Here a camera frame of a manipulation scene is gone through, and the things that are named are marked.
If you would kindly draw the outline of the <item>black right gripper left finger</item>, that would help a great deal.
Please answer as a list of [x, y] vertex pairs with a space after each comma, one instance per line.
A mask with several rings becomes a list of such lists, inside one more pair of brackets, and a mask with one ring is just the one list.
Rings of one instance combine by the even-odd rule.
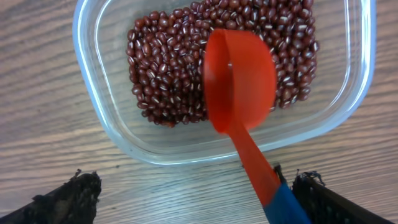
[[100, 193], [99, 175], [78, 169], [59, 188], [1, 217], [1, 224], [92, 224]]

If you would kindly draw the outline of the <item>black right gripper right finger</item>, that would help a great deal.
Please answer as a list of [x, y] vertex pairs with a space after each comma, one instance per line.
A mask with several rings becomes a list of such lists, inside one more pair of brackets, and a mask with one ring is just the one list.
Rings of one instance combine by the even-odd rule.
[[274, 223], [392, 224], [326, 188], [318, 172], [297, 174], [291, 187], [280, 165], [274, 172], [282, 184], [273, 200]]

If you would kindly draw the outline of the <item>orange scoop blue handle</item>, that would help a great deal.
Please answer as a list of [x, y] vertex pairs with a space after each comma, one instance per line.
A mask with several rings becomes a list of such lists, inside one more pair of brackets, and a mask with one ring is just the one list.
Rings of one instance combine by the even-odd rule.
[[203, 86], [208, 117], [231, 138], [268, 222], [310, 223], [249, 134], [275, 100], [277, 75], [267, 44], [249, 31], [214, 30], [205, 49]]

